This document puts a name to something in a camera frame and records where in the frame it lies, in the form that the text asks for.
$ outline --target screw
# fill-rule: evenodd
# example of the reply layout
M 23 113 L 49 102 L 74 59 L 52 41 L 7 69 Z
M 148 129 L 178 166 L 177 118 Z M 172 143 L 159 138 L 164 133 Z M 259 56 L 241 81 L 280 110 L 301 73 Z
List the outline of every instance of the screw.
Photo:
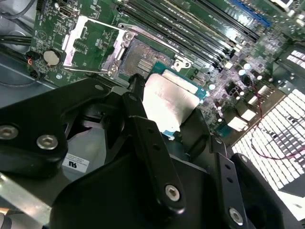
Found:
M 18 136 L 19 131 L 12 125 L 0 126 L 0 139 L 11 140 Z
M 125 39 L 130 41 L 132 39 L 132 35 L 130 33 L 125 34 Z
M 129 98 L 131 98 L 131 99 L 134 100 L 134 101 L 137 101 L 137 98 L 134 97 L 132 94 L 129 95 Z
M 168 196 L 168 198 L 174 202 L 177 202 L 180 199 L 180 193 L 178 189 L 173 185 L 167 185 L 165 187 L 165 193 Z
M 53 135 L 42 135 L 36 141 L 40 149 L 53 150 L 57 147 L 57 138 Z
M 246 162 L 246 163 L 248 162 L 248 159 L 244 155 L 241 155 L 241 158 L 244 162 Z
M 239 226 L 244 224 L 243 217 L 241 216 L 241 214 L 236 209 L 230 208 L 229 213 L 230 213 L 230 216 L 233 219 L 233 221 L 235 223 L 237 223 Z

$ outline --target electrolytic capacitor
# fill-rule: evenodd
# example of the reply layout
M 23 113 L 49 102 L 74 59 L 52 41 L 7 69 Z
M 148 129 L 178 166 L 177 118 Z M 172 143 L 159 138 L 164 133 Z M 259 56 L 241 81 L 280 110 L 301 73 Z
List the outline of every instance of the electrolytic capacitor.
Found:
M 249 70 L 251 69 L 251 64 L 249 64 L 247 61 L 243 60 L 240 62 L 240 65 L 242 66 L 243 69 Z
M 256 70 L 252 70 L 251 73 L 254 75 L 254 77 L 257 80 L 262 80 L 263 79 L 263 76 L 260 73 L 258 73 Z
M 221 105 L 220 105 L 220 103 L 219 103 L 218 101 L 216 101 L 214 104 L 215 104 L 215 106 L 216 106 L 217 110 L 219 110 L 219 111 L 220 111 L 220 110 L 221 110 L 221 108 L 222 108 L 222 107 L 221 107 Z
M 236 100 L 240 100 L 241 98 L 238 92 L 235 92 L 233 96 L 235 97 Z
M 241 96 L 244 95 L 244 91 L 243 91 L 240 87 L 238 87 L 237 92 L 238 92 Z
M 243 69 L 242 67 L 237 67 L 236 70 L 238 72 L 238 75 L 240 75 L 240 76 L 243 76 L 246 74 L 246 70 Z
M 214 83 L 212 83 L 212 82 L 209 82 L 208 83 L 208 87 L 209 87 L 209 90 L 215 90 L 215 88 L 216 88 L 216 85 L 214 84 Z
M 219 123 L 221 123 L 223 121 L 223 118 L 221 118 L 220 114 L 216 115 L 216 119 Z
M 249 87 L 251 85 L 251 78 L 249 75 L 244 75 L 242 77 L 242 82 L 245 86 Z

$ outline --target black metal arm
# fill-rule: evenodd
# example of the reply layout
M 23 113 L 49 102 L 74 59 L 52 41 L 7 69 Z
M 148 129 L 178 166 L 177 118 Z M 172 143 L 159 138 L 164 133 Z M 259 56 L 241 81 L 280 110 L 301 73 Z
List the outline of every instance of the black metal arm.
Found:
M 118 94 L 86 79 L 0 109 L 4 173 L 48 178 L 61 166 L 67 139 L 92 127 L 106 131 L 107 164 L 62 191 L 51 229 L 302 228 L 249 159 L 227 158 L 198 110 L 181 134 L 185 152 L 204 169 L 171 158 L 171 142 L 147 119 L 141 76 L 130 89 Z

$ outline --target white label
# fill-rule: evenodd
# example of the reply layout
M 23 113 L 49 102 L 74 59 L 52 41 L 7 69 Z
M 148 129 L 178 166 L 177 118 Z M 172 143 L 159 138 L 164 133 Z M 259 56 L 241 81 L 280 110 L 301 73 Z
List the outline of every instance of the white label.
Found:
M 72 154 L 67 154 L 62 165 L 80 171 L 82 173 L 86 173 L 87 168 L 89 166 L 89 161 L 82 159 L 78 156 L 74 156 Z

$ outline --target black cable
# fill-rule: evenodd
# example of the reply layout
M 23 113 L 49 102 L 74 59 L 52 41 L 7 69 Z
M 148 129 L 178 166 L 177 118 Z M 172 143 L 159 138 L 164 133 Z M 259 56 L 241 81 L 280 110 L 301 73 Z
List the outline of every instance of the black cable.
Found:
M 7 15 L 7 16 L 11 16 L 10 13 L 6 12 L 6 13 L 3 13 L 4 15 Z M 33 33 L 33 29 L 28 26 L 27 24 L 25 24 L 24 22 L 22 22 L 21 20 L 19 19 L 9 19 L 9 18 L 6 18 L 7 20 L 15 23 L 16 25 L 18 25 L 20 28 L 22 28 L 24 31 L 26 31 L 27 33 L 29 34 L 32 34 Z
M 31 41 L 32 37 L 17 36 L 17 35 L 0 35 L 0 40 L 19 40 L 19 41 Z
M 25 59 L 25 56 L 3 44 L 0 43 L 0 53 L 14 58 L 15 60 L 21 62 L 21 63 L 26 63 L 28 64 L 28 61 Z M 5 82 L 0 82 L 0 85 L 2 86 L 6 86 L 6 87 L 14 87 L 14 88 L 21 88 L 21 87 L 28 87 L 31 86 L 33 84 L 35 84 L 38 80 L 41 80 L 41 73 L 38 70 L 38 68 L 34 65 L 33 61 L 32 61 L 32 65 L 31 67 L 34 69 L 34 71 L 37 73 L 37 77 L 33 82 L 30 83 L 26 83 L 26 84 L 11 84 L 11 83 L 5 83 Z
M 30 46 L 31 42 L 22 42 L 22 41 L 9 41 L 9 40 L 0 40 L 1 44 L 14 44 L 14 45 L 23 45 Z
M 31 37 L 15 36 L 15 35 L 0 35 L 0 43 L 15 44 L 15 45 L 31 45 Z
M 22 17 L 27 11 L 29 11 L 29 9 L 32 7 L 32 5 L 34 4 L 35 0 L 30 0 L 29 4 L 26 6 L 26 8 L 23 9 L 23 11 L 15 14 L 15 15 L 8 15 L 6 13 L 0 13 L 0 16 L 6 18 L 6 19 L 17 19 Z
M 6 55 L 8 57 L 14 58 L 15 60 L 17 60 L 21 63 L 26 63 L 26 64 L 28 63 L 27 60 L 24 58 L 23 54 L 3 45 L 1 43 L 0 43 L 0 53 Z

